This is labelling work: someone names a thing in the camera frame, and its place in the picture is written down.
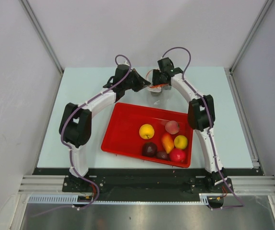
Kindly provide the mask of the clear zip top bag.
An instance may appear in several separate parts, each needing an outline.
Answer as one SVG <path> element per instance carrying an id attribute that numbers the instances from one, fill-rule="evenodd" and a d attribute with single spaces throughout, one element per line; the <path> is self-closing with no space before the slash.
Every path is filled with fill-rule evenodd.
<path id="1" fill-rule="evenodd" d="M 154 76 L 159 73 L 159 69 L 151 69 L 146 74 L 145 79 L 151 83 L 147 86 L 147 103 L 151 107 L 165 109 L 170 98 L 171 86 L 169 84 L 154 85 Z"/>

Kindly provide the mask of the pink fake peach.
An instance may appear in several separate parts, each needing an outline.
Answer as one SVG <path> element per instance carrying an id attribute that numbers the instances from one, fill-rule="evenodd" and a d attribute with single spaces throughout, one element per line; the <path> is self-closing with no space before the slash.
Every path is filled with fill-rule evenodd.
<path id="1" fill-rule="evenodd" d="M 179 123 L 176 121 L 168 121 L 165 125 L 165 130 L 171 135 L 177 134 L 179 129 Z"/>

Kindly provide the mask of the yellow fake apple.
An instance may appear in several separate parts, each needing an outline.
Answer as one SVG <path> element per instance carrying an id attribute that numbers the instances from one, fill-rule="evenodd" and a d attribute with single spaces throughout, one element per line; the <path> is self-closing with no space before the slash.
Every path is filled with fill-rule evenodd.
<path id="1" fill-rule="evenodd" d="M 142 139 L 151 139 L 154 134 L 155 130 L 150 124 L 144 124 L 139 129 L 139 135 Z"/>

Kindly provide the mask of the yellow fake lemon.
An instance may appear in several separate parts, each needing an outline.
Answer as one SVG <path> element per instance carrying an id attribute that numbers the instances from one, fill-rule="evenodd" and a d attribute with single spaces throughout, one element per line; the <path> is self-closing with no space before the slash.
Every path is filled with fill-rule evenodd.
<path id="1" fill-rule="evenodd" d="M 178 135 L 174 138 L 174 146 L 177 149 L 184 150 L 188 145 L 188 139 L 184 135 Z"/>

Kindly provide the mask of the dark purple fake fruit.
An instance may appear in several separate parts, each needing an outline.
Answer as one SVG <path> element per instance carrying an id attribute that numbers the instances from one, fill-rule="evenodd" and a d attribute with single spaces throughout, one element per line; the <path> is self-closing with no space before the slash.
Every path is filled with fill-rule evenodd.
<path id="1" fill-rule="evenodd" d="M 153 142 L 146 142 L 142 146 L 142 156 L 153 157 L 157 153 L 157 145 Z"/>

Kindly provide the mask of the dark maroon fake fig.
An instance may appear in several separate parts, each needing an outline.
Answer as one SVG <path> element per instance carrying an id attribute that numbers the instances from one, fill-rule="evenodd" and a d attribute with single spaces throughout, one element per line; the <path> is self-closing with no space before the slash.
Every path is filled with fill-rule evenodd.
<path id="1" fill-rule="evenodd" d="M 160 160 L 165 160 L 165 161 L 169 160 L 169 154 L 166 153 L 165 151 L 158 151 L 156 153 L 156 157 Z"/>

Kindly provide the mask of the red fake apple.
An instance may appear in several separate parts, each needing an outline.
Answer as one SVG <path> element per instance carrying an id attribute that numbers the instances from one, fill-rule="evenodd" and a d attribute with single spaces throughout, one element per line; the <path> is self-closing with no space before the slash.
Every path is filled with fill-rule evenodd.
<path id="1" fill-rule="evenodd" d="M 186 153 L 182 149 L 175 148 L 169 153 L 169 159 L 172 162 L 183 162 L 186 159 Z"/>

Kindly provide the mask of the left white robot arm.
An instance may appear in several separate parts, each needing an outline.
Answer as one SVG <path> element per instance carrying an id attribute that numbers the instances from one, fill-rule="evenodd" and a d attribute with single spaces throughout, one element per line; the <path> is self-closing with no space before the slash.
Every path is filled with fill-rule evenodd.
<path id="1" fill-rule="evenodd" d="M 70 173 L 75 176 L 73 186 L 85 191 L 91 182 L 85 175 L 89 168 L 86 159 L 80 154 L 81 148 L 89 141 L 92 133 L 92 119 L 107 106 L 121 99 L 127 90 L 138 92 L 151 83 L 144 79 L 131 63 L 118 64 L 102 90 L 83 104 L 68 103 L 65 106 L 59 134 L 61 143 L 69 150 Z"/>

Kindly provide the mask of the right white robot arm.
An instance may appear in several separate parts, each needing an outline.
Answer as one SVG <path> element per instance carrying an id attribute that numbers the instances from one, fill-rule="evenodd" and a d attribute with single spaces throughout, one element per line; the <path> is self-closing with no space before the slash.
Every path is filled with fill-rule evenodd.
<path id="1" fill-rule="evenodd" d="M 214 138 L 215 108 L 211 95 L 202 95 L 185 78 L 185 71 L 175 67 L 168 57 L 158 61 L 152 83 L 168 84 L 175 88 L 188 102 L 188 123 L 198 136 L 202 147 L 205 170 L 204 184 L 208 191 L 217 192 L 227 179 L 224 166 L 220 161 Z"/>

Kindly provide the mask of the dark green fake avocado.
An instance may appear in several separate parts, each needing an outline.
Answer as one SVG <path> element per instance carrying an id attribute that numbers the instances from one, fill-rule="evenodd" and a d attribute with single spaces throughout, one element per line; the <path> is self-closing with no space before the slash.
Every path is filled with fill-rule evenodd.
<path id="1" fill-rule="evenodd" d="M 152 88 L 150 90 L 150 93 L 152 96 L 160 96 L 162 94 L 162 89 L 161 88 Z"/>

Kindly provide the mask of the red plastic tray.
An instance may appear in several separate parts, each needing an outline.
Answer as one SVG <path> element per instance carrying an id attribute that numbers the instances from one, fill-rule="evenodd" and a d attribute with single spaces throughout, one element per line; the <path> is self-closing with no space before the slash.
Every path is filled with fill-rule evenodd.
<path id="1" fill-rule="evenodd" d="M 188 168 L 193 129 L 186 113 L 117 103 L 101 149 L 116 155 Z"/>

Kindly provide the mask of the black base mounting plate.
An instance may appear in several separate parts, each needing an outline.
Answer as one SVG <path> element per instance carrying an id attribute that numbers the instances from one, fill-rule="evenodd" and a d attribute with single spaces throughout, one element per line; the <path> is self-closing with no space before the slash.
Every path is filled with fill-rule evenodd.
<path id="1" fill-rule="evenodd" d="M 189 201 L 199 193 L 220 194 L 221 184 L 208 189 L 204 169 L 90 169 L 84 177 L 99 187 L 99 200 L 141 199 L 142 201 Z M 33 175 L 64 175 L 69 186 L 65 193 L 87 194 L 91 184 L 69 173 L 67 168 L 35 168 Z"/>

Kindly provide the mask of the right aluminium frame post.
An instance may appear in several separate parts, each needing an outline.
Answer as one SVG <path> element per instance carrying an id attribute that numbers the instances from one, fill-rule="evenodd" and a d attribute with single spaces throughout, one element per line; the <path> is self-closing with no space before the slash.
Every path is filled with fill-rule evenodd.
<path id="1" fill-rule="evenodd" d="M 260 12 L 258 13 L 254 23 L 252 24 L 248 35 L 246 36 L 243 44 L 241 45 L 234 61 L 232 62 L 231 66 L 229 67 L 228 71 L 233 74 L 233 72 L 235 71 L 236 67 L 238 66 L 238 64 L 240 63 L 242 57 L 244 56 L 246 50 L 248 49 L 249 45 L 251 44 L 253 38 L 256 36 L 260 26 L 262 25 L 267 13 L 270 11 L 273 3 L 275 2 L 275 0 L 266 0 L 260 10 Z"/>

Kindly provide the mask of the aluminium frame post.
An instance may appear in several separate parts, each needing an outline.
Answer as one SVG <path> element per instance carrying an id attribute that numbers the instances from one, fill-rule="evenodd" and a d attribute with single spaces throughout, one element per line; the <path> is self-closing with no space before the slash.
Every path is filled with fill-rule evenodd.
<path id="1" fill-rule="evenodd" d="M 229 67 L 228 71 L 233 74 L 233 72 L 235 71 L 236 67 L 238 66 L 238 64 L 240 63 L 242 57 L 244 56 L 246 50 L 248 49 L 249 45 L 251 44 L 253 38 L 256 36 L 260 26 L 262 25 L 267 13 L 270 11 L 273 3 L 275 2 L 275 0 L 266 0 L 260 10 L 260 12 L 258 13 L 254 23 L 252 24 L 248 35 L 246 36 L 243 44 L 241 45 L 234 61 L 232 62 L 231 66 Z"/>
<path id="2" fill-rule="evenodd" d="M 39 37 L 44 49 L 46 50 L 47 54 L 52 60 L 52 63 L 54 64 L 55 68 L 57 69 L 58 73 L 63 76 L 64 69 L 61 66 L 61 63 L 59 59 L 57 58 L 57 55 L 39 21 L 39 19 L 36 16 L 35 11 L 33 10 L 30 2 L 28 0 L 19 0 L 19 3 L 21 4 L 25 14 L 27 15 L 31 25 L 33 26 L 37 36 Z"/>

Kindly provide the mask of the aluminium front rail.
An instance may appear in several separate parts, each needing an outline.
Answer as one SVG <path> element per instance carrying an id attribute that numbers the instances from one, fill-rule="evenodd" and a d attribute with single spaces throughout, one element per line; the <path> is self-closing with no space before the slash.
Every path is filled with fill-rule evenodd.
<path id="1" fill-rule="evenodd" d="M 230 176 L 230 185 L 238 195 L 275 196 L 274 176 Z M 61 194 L 69 186 L 64 175 L 26 175 L 20 184 L 20 193 Z"/>

